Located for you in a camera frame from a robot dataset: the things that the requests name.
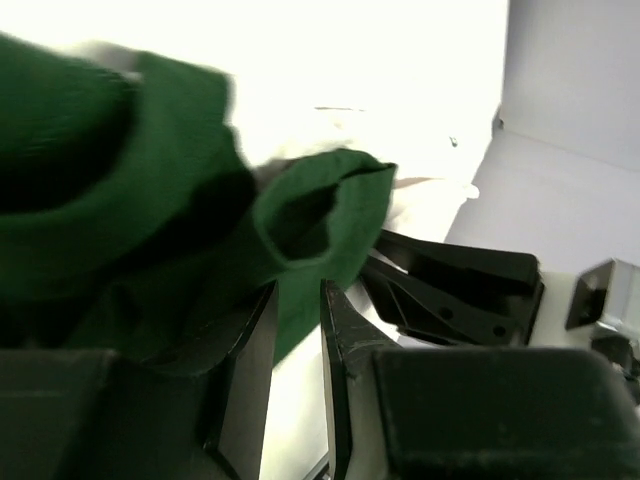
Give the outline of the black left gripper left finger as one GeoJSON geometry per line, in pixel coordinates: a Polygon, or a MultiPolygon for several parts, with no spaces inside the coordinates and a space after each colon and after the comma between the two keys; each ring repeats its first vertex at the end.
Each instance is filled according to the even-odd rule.
{"type": "Polygon", "coordinates": [[[255,479],[278,329],[269,284],[147,363],[1,354],[5,479],[255,479]]]}

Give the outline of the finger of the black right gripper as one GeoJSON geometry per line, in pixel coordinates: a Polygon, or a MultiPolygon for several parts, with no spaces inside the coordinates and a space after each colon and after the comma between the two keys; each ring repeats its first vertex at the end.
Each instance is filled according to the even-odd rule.
{"type": "Polygon", "coordinates": [[[532,254],[418,240],[382,231],[376,250],[420,280],[466,280],[500,293],[525,295],[539,284],[532,254]]]}
{"type": "Polygon", "coordinates": [[[361,280],[381,320],[409,336],[443,346],[525,343],[525,295],[466,280],[420,280],[369,258],[361,280]]]}

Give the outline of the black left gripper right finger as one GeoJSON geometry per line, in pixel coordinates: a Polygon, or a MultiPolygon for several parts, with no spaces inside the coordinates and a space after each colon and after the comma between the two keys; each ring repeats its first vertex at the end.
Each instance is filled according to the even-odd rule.
{"type": "Polygon", "coordinates": [[[635,479],[639,419],[607,360],[562,348],[403,348],[320,287],[334,479],[635,479]]]}

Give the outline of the white green-sleeved t-shirt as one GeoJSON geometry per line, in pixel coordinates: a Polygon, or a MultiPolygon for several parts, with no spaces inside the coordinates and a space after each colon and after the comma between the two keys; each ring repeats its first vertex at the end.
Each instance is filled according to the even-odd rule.
{"type": "Polygon", "coordinates": [[[352,286],[405,211],[457,209],[471,185],[401,178],[320,134],[249,167],[224,73],[151,52],[131,74],[1,40],[1,344],[134,360],[224,324],[280,286],[276,361],[318,325],[322,279],[352,286]]]}

